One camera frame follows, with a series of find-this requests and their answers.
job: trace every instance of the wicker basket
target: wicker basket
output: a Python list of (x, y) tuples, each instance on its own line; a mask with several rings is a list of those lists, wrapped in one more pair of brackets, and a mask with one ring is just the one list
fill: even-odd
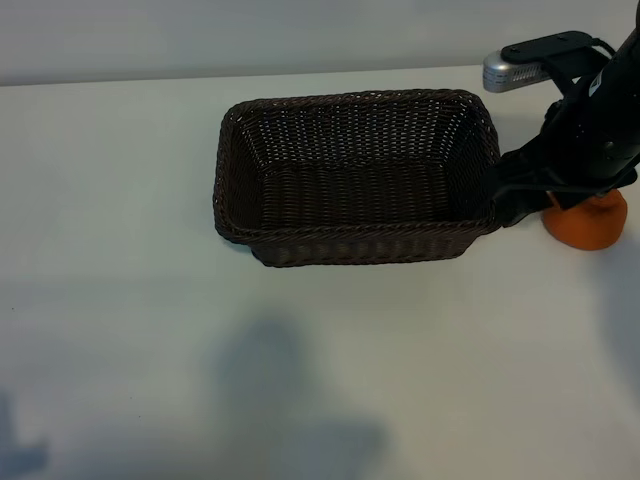
[(480, 183), (498, 158), (461, 90), (241, 103), (220, 132), (216, 229), (269, 266), (454, 258), (498, 228)]

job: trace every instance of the brown wicker basket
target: brown wicker basket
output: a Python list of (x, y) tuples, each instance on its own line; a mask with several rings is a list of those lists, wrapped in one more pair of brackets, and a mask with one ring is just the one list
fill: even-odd
[(480, 182), (498, 158), (462, 90), (244, 102), (222, 122), (216, 229), (269, 266), (454, 258), (498, 228)]

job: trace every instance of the black cable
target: black cable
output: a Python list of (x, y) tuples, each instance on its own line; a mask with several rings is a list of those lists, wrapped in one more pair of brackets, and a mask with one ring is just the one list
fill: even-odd
[(612, 57), (616, 54), (616, 49), (600, 38), (594, 38), (592, 45), (594, 47), (604, 48), (607, 51), (607, 53)]

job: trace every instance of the white wall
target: white wall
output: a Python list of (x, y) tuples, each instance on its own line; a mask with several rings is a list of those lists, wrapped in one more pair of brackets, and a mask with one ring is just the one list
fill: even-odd
[(618, 46), (634, 0), (2, 0), (0, 84), (479, 63), (584, 30)]

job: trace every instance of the rectangular basket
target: rectangular basket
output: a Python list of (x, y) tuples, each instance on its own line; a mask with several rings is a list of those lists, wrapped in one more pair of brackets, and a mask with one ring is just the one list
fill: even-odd
[(216, 229), (268, 266), (454, 258), (498, 228), (480, 182), (498, 159), (462, 90), (244, 102), (220, 131)]

